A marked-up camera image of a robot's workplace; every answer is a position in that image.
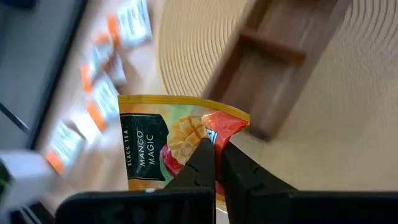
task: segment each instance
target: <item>round woven mat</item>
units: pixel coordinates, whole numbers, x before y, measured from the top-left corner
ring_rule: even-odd
[[[247,3],[247,0],[166,0],[157,55],[168,94],[200,96]],[[352,57],[352,49],[373,54],[395,46],[396,6],[395,0],[354,0],[332,40],[338,43],[333,45],[337,49],[324,54],[337,53],[332,58],[361,63],[360,58]],[[333,61],[329,63],[331,71],[339,66]],[[382,63],[389,66],[392,62]],[[369,72],[373,70],[377,67],[368,67]]]

